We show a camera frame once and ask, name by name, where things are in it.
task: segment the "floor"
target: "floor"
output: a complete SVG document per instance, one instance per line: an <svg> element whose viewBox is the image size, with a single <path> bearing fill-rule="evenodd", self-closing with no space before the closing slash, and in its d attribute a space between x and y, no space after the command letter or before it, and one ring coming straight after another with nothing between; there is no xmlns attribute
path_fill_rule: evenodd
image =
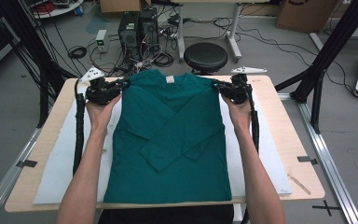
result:
<svg viewBox="0 0 358 224"><path fill-rule="evenodd" d="M98 7L84 7L85 14L81 17L72 13L61 15L54 20L42 21L47 29L51 42L55 45L67 62L62 42L57 35L53 22L57 24L62 39L70 48L80 45L87 46L96 35L99 29L107 29L110 35L117 33L119 19L101 17ZM313 53L317 53L308 34L280 30L274 26L275 18L271 17L246 17L239 21L239 26L246 31L238 29L241 40L238 45L241 49L242 58L238 63L228 60L227 65L221 69L219 75L229 75L230 70L241 65L249 67L267 68L267 75L274 84L279 84L286 79L304 71L315 58L314 55L303 49L293 46L282 46L285 50L295 51L288 53L280 50L276 45L263 43L261 34L266 39L275 39L278 43L294 44L301 46ZM197 36L219 36L223 33L221 29L210 24L186 24L186 35ZM324 33L320 34L322 41L328 38ZM199 42L197 38L187 38L186 44ZM228 47L224 40L208 40ZM159 68L166 75L178 75L189 72L187 65L179 63L178 55L173 49L170 54L175 58L172 66ZM119 44L112 41L109 52L101 55L95 62L98 64L115 62L119 54ZM86 68L90 68L88 59L80 60ZM358 77L358 39L350 40L345 48L336 58L345 71L346 84L352 88L355 86ZM68 69L68 65L61 63L61 66ZM81 72L85 69L79 63L76 66ZM328 69L328 76L324 78L324 89L322 97L322 108L320 113L320 129L334 162L343 178L351 198L358 210L358 98L355 98L343 86L333 83L342 83L344 80L343 71L336 64ZM296 85L288 87L282 92L291 92ZM17 158L19 152L28 142L31 133L34 131L39 120L39 95L38 89L25 68L18 60L15 53L9 53L0 62L0 181L7 173L8 168ZM296 104L292 101L283 102L290 119L296 127L296 131L311 158L317 158L312 146L308 132ZM325 177L324 170L320 164L314 165L315 171L321 179L326 192L325 197L320 200L307 201L284 201L284 208L288 223L345 223L345 217L340 210L332 208L316 209L313 205L324 206L324 201L330 207L339 207L333 191ZM0 223L52 223L55 220L55 212L37 213L8 213L4 207L0 208Z"/></svg>

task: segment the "human arm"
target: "human arm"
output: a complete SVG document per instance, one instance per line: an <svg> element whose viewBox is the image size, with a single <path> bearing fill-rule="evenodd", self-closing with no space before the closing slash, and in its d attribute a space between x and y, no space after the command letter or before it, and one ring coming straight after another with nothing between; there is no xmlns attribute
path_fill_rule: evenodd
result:
<svg viewBox="0 0 358 224"><path fill-rule="evenodd" d="M224 96L223 99L228 105L229 115L240 145L246 183L246 204L251 222L253 224L285 223L281 200L258 157L249 131L251 122L249 102L235 105Z"/></svg>
<svg viewBox="0 0 358 224"><path fill-rule="evenodd" d="M57 223L93 223L103 141L113 106L120 97L121 95L106 106L91 102L86 103L91 123L89 140L76 173L63 196L57 215Z"/></svg>

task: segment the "black tape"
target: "black tape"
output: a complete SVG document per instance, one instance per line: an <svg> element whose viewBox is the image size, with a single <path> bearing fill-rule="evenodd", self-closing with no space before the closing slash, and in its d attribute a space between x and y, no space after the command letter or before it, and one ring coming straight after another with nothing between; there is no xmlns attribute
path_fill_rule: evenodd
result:
<svg viewBox="0 0 358 224"><path fill-rule="evenodd" d="M316 159L310 159L309 156L305 156L305 157L297 157L299 162L305 162L305 161L310 161L310 164L312 165L316 165L318 164L318 161Z"/></svg>
<svg viewBox="0 0 358 224"><path fill-rule="evenodd" d="M330 210L341 210L340 207L333 207L333 206L327 205L327 201L326 201L326 200L324 200L324 206L313 205L312 208L316 208L316 209L326 209L329 216L332 216Z"/></svg>
<svg viewBox="0 0 358 224"><path fill-rule="evenodd" d="M23 168L24 166L28 166L28 167L36 167L37 161L19 161L17 162L16 166Z"/></svg>

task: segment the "black metal frame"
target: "black metal frame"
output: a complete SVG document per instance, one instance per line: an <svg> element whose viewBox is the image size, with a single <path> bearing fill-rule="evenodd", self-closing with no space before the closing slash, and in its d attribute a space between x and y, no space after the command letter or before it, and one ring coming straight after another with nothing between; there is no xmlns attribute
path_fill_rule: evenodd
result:
<svg viewBox="0 0 358 224"><path fill-rule="evenodd" d="M297 76L291 77L275 86L275 90L280 91L301 81L296 90L290 93L291 97L300 104L305 104L308 96L312 90L314 90L310 124L316 133L320 133L319 113L321 109L324 74L356 31L357 27L358 0L353 0L312 65Z"/></svg>
<svg viewBox="0 0 358 224"><path fill-rule="evenodd" d="M2 23L0 23L0 31L30 73L33 73L30 61L39 69L39 80L36 84L40 89L40 119L37 128L41 128L48 118L49 97L55 101L65 79L76 76L54 62L25 10L27 9L23 8L20 0L0 0L0 18L4 17L7 20L21 42L14 42L13 38L7 35L7 28ZM21 51L22 46L28 51L28 56L24 56ZM48 93L49 88L54 91L52 95Z"/></svg>

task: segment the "wooden table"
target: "wooden table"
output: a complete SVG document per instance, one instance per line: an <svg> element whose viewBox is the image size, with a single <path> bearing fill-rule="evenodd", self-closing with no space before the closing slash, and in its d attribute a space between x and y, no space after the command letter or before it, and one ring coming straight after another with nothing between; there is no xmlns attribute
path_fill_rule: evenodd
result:
<svg viewBox="0 0 358 224"><path fill-rule="evenodd" d="M212 78L230 81L230 76L212 76ZM284 169L289 177L293 193L282 196L282 200L319 199L324 196L324 189L310 162L299 162L297 157L307 156L295 128L290 121L275 88L267 76L248 76L249 83L253 86L255 94L263 109L270 133L282 160ZM48 155L53 149L58 138L59 131L65 120L74 99L74 86L76 80L68 79L52 108L48 120L45 123L39 137L34 144L28 160L37 161L34 168L25 166L19 176L17 184L7 199L6 210L8 212L28 212L57 210L58 204L33 204L42 174L48 160ZM233 198L231 202L245 203L243 198ZM199 203L164 204L164 206L192 205ZM139 204L112 204L98 203L99 208L123 208L140 207Z"/></svg>

